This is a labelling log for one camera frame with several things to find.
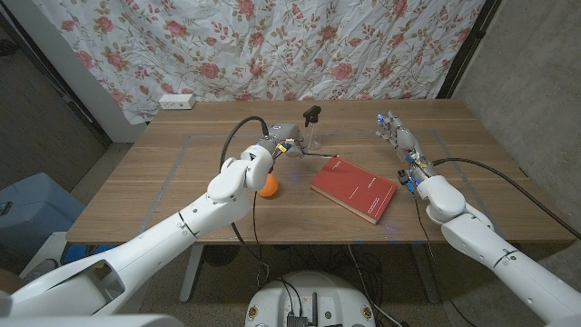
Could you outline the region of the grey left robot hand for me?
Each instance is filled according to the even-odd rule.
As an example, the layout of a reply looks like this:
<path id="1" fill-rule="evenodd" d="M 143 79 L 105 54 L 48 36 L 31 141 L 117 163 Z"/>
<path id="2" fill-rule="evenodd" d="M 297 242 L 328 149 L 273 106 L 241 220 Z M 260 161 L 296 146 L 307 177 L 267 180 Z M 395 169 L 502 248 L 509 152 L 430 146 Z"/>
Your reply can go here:
<path id="1" fill-rule="evenodd" d="M 304 137 L 299 127 L 292 123 L 273 124 L 261 144 L 272 154 L 286 154 L 290 158 L 304 155 Z"/>

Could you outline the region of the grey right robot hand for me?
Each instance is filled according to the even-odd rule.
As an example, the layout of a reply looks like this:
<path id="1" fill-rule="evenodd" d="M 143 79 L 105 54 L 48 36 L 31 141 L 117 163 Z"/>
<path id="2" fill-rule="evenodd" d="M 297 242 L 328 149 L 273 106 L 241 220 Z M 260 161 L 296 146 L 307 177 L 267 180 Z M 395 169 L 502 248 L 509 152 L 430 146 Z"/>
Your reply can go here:
<path id="1" fill-rule="evenodd" d="M 377 124 L 381 131 L 376 135 L 386 140 L 397 152 L 401 162 L 407 163 L 411 171 L 420 170 L 430 176 L 430 163 L 426 159 L 419 141 L 412 132 L 392 112 L 377 116 Z"/>

